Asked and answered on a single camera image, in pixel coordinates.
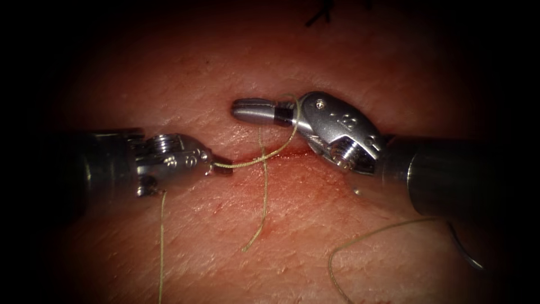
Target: metal jaw tip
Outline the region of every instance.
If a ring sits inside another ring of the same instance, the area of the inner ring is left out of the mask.
[[[211,169],[209,171],[210,175],[216,175],[217,174],[217,175],[222,175],[222,176],[230,176],[230,175],[233,174],[233,169],[232,168],[224,168],[224,167],[216,166],[215,165],[216,163],[231,165],[232,161],[225,158],[225,157],[220,157],[218,155],[213,155],[212,156],[212,162],[210,163],[211,164]]]

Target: pink skin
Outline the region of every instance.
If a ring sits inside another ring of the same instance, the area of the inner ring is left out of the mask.
[[[467,88],[448,64],[440,33],[422,18],[378,4],[340,1],[332,23],[303,27],[318,2],[238,4],[150,16],[109,33],[62,98],[69,127],[147,127],[179,132],[235,161],[260,154],[257,128],[235,121],[240,97],[331,93],[383,133],[478,136]],[[291,129],[265,127],[267,151]],[[354,196],[343,175],[297,136],[262,166],[168,189],[164,303],[337,303],[330,251],[379,227],[411,219]],[[51,236],[51,267],[67,297],[95,303],[155,303],[160,199],[86,217]],[[336,277],[357,303],[489,302],[481,280],[446,228],[427,222],[387,231],[339,253]]]

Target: screw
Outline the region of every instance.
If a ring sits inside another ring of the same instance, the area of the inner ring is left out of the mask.
[[[317,107],[317,109],[321,110],[321,109],[325,108],[326,104],[325,104],[324,100],[317,99],[317,102],[315,103],[315,106]]]

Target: skin surface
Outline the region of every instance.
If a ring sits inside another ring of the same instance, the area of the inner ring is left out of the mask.
[[[184,133],[241,162],[260,148],[257,127],[230,116],[234,99],[318,90],[357,107],[382,133],[484,135],[474,75],[461,69],[467,63],[455,37],[433,19],[385,3],[367,11],[339,1],[331,23],[304,27],[318,5],[213,3],[126,18],[87,50],[49,123]],[[264,127],[267,152],[290,132]],[[265,227],[245,253],[260,223],[262,165],[168,189],[164,303],[339,303],[328,277],[332,249],[413,218],[355,196],[301,136],[268,161],[268,171]],[[52,285],[66,302],[157,302],[160,198],[127,203],[47,236]],[[495,283],[466,264],[440,222],[376,235],[338,253],[333,266],[356,303],[494,297]]]

